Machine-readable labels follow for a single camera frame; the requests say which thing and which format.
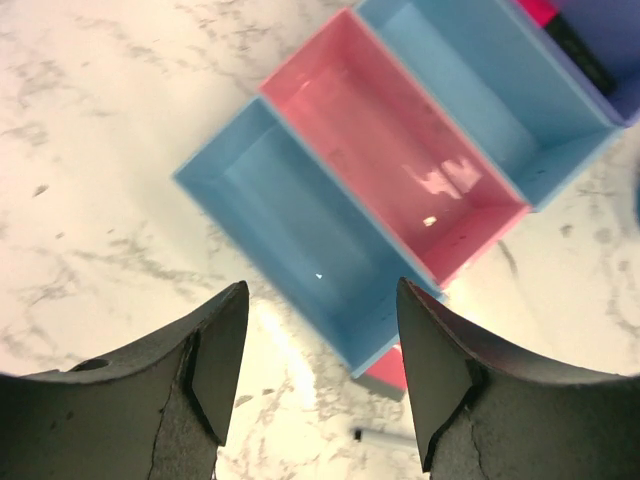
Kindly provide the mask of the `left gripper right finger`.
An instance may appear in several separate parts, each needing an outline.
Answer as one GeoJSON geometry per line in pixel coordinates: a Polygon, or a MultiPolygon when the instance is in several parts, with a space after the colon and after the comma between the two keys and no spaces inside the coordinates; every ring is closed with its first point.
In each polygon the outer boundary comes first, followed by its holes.
{"type": "Polygon", "coordinates": [[[639,380],[522,348],[408,279],[397,321],[421,467],[433,479],[635,479],[639,380]]]}

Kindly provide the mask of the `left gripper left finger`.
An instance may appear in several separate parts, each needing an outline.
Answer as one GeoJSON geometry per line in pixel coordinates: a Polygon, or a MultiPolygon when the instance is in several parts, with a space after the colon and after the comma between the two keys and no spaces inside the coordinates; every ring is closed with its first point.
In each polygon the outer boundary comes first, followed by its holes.
{"type": "Polygon", "coordinates": [[[1,379],[5,479],[211,479],[227,440],[249,289],[69,371],[1,379]]]}

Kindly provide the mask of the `light blue bin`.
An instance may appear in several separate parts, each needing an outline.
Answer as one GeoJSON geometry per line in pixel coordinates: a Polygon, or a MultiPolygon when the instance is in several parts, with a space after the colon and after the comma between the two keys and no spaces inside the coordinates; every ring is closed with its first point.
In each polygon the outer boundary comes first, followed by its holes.
{"type": "Polygon", "coordinates": [[[398,340],[401,278],[437,286],[262,97],[176,182],[360,376],[398,340]]]}
{"type": "Polygon", "coordinates": [[[622,132],[511,1],[364,1],[357,11],[536,210],[622,132]]]}

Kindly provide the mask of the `pink bin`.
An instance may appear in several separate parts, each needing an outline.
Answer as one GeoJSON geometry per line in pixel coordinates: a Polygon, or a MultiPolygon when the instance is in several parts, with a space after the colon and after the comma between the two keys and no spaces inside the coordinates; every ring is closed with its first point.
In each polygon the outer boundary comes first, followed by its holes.
{"type": "Polygon", "coordinates": [[[351,9],[335,14],[261,91],[439,286],[529,210],[351,9]]]}

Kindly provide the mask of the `purple bin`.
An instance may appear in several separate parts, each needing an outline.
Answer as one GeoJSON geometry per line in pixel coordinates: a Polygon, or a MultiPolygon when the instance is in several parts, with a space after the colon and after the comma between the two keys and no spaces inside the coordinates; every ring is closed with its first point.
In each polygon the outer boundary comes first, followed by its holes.
{"type": "Polygon", "coordinates": [[[554,40],[551,52],[575,76],[609,119],[622,127],[639,121],[639,3],[637,1],[550,1],[617,82],[602,94],[554,40]]]}

